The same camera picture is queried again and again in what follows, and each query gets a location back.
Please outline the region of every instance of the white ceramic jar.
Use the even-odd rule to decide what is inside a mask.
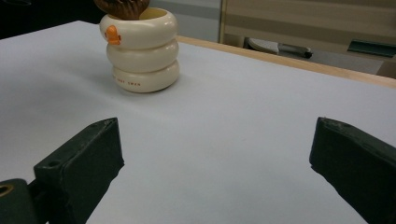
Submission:
[[[99,26],[119,86],[127,91],[151,92],[177,80],[177,20],[172,13],[149,7],[139,21],[105,15]]]

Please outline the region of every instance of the orange logo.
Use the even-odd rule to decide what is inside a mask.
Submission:
[[[121,41],[121,36],[117,32],[117,28],[115,25],[111,25],[107,27],[105,32],[105,37],[107,38],[107,42],[110,45],[119,45]]]

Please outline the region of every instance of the ceramic jar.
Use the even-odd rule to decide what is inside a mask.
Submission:
[[[99,27],[119,86],[127,91],[151,92],[177,80],[177,20],[172,13],[149,7],[139,21],[105,15]]]

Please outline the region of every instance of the wooden table edge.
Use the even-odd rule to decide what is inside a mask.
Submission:
[[[363,72],[352,71],[344,68],[338,68],[319,63],[311,63],[302,60],[286,58],[274,54],[262,53],[250,49],[241,49],[233,46],[214,43],[206,40],[190,38],[186,36],[178,36],[177,41],[180,43],[190,44],[207,49],[215,49],[228,53],[233,53],[268,63],[276,63],[289,67],[300,68],[307,71],[317,72],[334,77],[343,77],[351,80],[362,81],[370,84],[390,87],[396,89],[396,79],[390,77],[380,77]]]

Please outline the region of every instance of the white tabletop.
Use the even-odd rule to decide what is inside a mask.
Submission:
[[[364,223],[308,161],[318,117],[396,146],[396,90],[180,44],[164,91],[116,86],[97,25],[0,40],[0,180],[117,117],[126,165],[89,223]]]

